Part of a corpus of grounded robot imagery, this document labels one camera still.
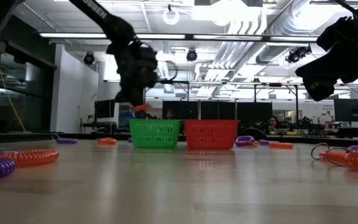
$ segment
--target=yellow cable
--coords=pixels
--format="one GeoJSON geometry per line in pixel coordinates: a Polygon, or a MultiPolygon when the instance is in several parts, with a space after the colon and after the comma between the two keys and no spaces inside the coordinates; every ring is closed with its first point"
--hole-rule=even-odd
{"type": "Polygon", "coordinates": [[[17,120],[19,121],[20,126],[22,127],[23,131],[25,131],[24,125],[22,123],[22,120],[20,119],[19,115],[17,114],[15,106],[13,105],[11,97],[9,96],[9,93],[7,91],[7,88],[6,88],[6,85],[5,85],[5,79],[4,79],[4,76],[2,75],[1,67],[0,67],[0,76],[1,76],[1,79],[2,79],[2,84],[4,85],[4,88],[5,88],[5,91],[6,91],[7,99],[9,100],[9,103],[11,104],[13,112],[15,113],[15,116],[16,116],[17,120]]]}

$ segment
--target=green basket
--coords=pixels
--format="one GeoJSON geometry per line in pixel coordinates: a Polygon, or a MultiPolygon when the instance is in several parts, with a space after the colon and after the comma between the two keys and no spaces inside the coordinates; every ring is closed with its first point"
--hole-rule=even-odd
{"type": "Polygon", "coordinates": [[[135,147],[177,146],[180,120],[130,119],[129,126],[135,147]]]}

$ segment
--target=plastic basket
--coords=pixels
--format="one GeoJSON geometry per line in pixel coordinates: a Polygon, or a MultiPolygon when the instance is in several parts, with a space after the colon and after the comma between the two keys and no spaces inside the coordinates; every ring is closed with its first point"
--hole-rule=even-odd
{"type": "Polygon", "coordinates": [[[177,146],[180,120],[130,119],[129,126],[135,147],[177,146]]]}
{"type": "Polygon", "coordinates": [[[185,131],[189,149],[233,148],[239,121],[186,120],[185,131]]]}

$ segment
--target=wooden table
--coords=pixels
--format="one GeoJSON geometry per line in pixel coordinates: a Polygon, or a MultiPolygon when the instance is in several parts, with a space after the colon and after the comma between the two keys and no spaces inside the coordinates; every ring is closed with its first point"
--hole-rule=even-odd
{"type": "Polygon", "coordinates": [[[53,141],[57,162],[0,179],[0,224],[358,223],[358,172],[310,157],[311,145],[188,152],[53,141]]]}

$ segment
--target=red basket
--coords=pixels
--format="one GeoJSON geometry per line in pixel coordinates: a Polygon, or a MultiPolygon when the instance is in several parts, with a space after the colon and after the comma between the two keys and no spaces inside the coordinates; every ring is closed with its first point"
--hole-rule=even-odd
{"type": "Polygon", "coordinates": [[[189,149],[233,148],[239,121],[185,120],[187,146],[189,149]]]}

